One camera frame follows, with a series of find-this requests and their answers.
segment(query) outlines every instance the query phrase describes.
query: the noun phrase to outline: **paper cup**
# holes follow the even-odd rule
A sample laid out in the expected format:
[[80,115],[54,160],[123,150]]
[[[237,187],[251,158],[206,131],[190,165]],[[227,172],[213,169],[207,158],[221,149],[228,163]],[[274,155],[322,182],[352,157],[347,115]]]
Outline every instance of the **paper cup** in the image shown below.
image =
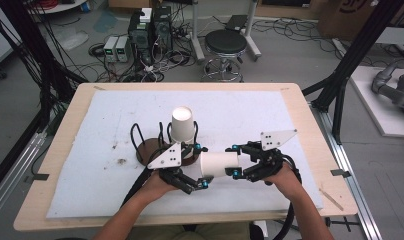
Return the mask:
[[171,121],[171,138],[174,142],[193,143],[195,127],[192,110],[188,107],[178,107],[173,110]]
[[239,167],[235,152],[202,152],[200,162],[203,177],[224,177],[225,168]]

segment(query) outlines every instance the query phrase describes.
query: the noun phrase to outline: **person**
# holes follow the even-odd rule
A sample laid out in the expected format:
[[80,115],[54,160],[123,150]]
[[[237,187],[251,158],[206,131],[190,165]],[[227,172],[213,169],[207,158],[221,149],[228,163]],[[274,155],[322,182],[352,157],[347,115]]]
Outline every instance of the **person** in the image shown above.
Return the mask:
[[[289,199],[290,202],[292,202],[302,239],[333,239],[332,234],[318,213],[314,203],[312,202],[308,193],[302,187],[302,184],[299,183],[288,164],[284,164],[283,168],[276,175],[269,176],[263,180],[274,183],[278,190],[283,193],[283,195]],[[142,188],[133,197],[131,197],[130,200],[128,200],[124,206],[118,210],[118,212],[111,219],[108,220],[108,222],[106,222],[106,224],[93,239],[123,240],[127,239],[130,231],[133,229],[133,231],[131,231],[132,239],[155,240],[156,238],[154,237],[133,238],[133,233],[135,230],[141,229],[140,227],[133,228],[133,225],[146,206],[161,198],[165,193],[173,190],[176,190],[176,188],[165,183],[159,177],[158,172],[154,171]],[[208,231],[210,232],[211,236],[220,236],[219,238],[209,237],[206,239],[250,239],[248,223],[230,223],[230,225],[221,224],[221,228],[216,228],[216,225],[220,224],[198,225],[198,227],[201,227],[199,232]],[[171,227],[160,226],[159,231],[156,231],[158,227],[146,227],[150,229],[144,229],[145,227],[143,227],[144,230],[140,231],[140,233],[136,233],[136,236],[141,236],[142,233],[144,234],[149,232],[152,234],[152,236],[156,236],[156,234],[160,233],[163,235],[169,234],[170,237],[165,238],[164,236],[164,238],[158,239],[205,239],[203,238],[203,235],[194,233],[192,231],[186,231],[182,226],[174,227],[173,230],[171,230]],[[230,235],[227,234],[227,236],[225,236],[225,230],[230,231]]]

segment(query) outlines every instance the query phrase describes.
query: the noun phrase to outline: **wooden table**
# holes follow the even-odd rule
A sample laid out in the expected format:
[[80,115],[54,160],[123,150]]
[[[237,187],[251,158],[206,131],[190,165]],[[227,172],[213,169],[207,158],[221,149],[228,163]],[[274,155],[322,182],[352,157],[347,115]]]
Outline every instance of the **wooden table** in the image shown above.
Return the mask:
[[[102,226],[107,217],[46,219],[55,193],[62,166],[71,150],[74,138],[80,128],[93,94],[103,90],[164,90],[164,91],[280,91],[288,107],[293,124],[298,129],[308,164],[317,186],[321,188],[324,208],[321,216],[347,216],[357,213],[357,206],[344,179],[332,176],[330,170],[338,166],[306,103],[301,90],[292,83],[85,83],[81,84],[53,139],[39,173],[50,174],[47,181],[35,181],[14,222],[19,231],[36,231]],[[180,223],[206,223],[280,219],[285,213],[244,212],[230,214],[200,214],[195,216],[151,216],[140,217],[136,225],[159,225]]]

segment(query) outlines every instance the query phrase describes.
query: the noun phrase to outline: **stool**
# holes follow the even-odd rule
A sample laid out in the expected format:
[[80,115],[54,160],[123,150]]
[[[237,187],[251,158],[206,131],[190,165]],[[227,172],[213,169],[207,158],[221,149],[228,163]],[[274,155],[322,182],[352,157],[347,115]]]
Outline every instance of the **stool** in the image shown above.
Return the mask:
[[205,37],[206,50],[218,56],[209,60],[204,67],[205,75],[211,79],[229,82],[243,76],[240,74],[239,65],[231,58],[237,58],[240,63],[240,56],[246,50],[246,39],[238,32],[230,30],[216,30],[208,33]]

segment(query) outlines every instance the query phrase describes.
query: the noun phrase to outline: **round wooden disc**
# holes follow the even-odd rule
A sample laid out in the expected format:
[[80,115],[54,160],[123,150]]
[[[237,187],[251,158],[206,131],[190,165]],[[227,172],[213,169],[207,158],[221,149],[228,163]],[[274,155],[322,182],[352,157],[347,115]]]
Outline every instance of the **round wooden disc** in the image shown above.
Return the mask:
[[[155,152],[159,148],[158,144],[158,138],[150,138],[148,140],[145,140],[145,144],[141,143],[139,147],[137,147],[137,151],[139,153],[136,153],[137,160],[143,165],[147,166],[149,164],[149,158],[152,155],[153,152]],[[157,153],[153,159],[158,157],[160,153]]]
[[188,158],[183,159],[183,161],[181,162],[181,166],[189,166],[193,163],[196,162],[196,160],[198,160],[199,154],[196,155],[192,155]]
[[[153,152],[155,152],[159,148],[158,145],[158,139],[157,138],[150,138],[148,140],[145,140],[145,144],[141,143],[138,147],[137,150],[139,151],[140,155],[136,153],[137,160],[143,165],[147,166],[149,164],[149,158],[152,155]],[[153,159],[158,157],[160,153],[157,153]],[[181,162],[182,166],[189,166],[198,160],[199,154],[192,155],[188,158],[183,159]]]

